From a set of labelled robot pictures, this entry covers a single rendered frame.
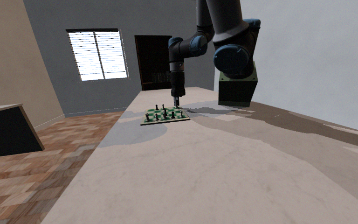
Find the green and cream chessboard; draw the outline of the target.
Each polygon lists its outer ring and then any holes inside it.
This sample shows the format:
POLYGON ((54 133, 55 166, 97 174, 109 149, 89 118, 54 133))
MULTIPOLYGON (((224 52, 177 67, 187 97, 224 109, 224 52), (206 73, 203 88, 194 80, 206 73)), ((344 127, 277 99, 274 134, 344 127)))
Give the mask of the green and cream chessboard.
POLYGON ((185 113, 185 111, 183 110, 183 108, 181 106, 178 106, 179 108, 175 108, 175 106, 173 107, 164 107, 166 109, 166 114, 167 114, 167 119, 162 119, 163 118, 163 111, 162 108, 158 108, 158 110, 155 110, 156 108, 153 109, 146 109, 144 116, 142 118, 141 121, 141 126, 143 125, 151 125, 151 124, 160 124, 160 123, 168 123, 168 122, 176 122, 176 121, 184 121, 184 120, 190 120, 190 118, 188 117, 188 115, 185 113), (183 118, 180 118, 180 111, 182 111, 182 115, 184 116, 183 118), (172 112, 174 112, 174 119, 172 119, 172 112), (146 116, 145 114, 148 113, 149 114, 149 119, 150 121, 146 122, 146 116), (158 119, 159 120, 155 120, 156 116, 155 114, 157 113, 158 119))

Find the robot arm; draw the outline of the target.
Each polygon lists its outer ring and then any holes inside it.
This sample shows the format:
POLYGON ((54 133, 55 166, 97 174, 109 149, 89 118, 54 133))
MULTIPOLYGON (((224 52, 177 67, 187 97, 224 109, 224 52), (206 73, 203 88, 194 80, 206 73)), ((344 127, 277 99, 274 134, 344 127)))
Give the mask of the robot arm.
POLYGON ((254 70, 253 55, 261 28, 259 19, 242 19, 240 0, 196 0, 197 32, 189 39, 169 39, 169 60, 184 62, 207 51, 212 40, 215 67, 231 79, 244 79, 254 70))

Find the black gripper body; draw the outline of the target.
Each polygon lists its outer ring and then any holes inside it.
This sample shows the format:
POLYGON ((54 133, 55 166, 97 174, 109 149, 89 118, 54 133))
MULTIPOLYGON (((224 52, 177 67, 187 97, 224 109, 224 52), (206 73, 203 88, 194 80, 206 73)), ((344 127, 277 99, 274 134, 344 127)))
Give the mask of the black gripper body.
POLYGON ((185 73, 184 71, 184 63, 183 62, 175 62, 170 63, 169 71, 167 71, 167 76, 171 75, 171 96, 179 97, 186 95, 186 91, 184 88, 185 84, 185 73))

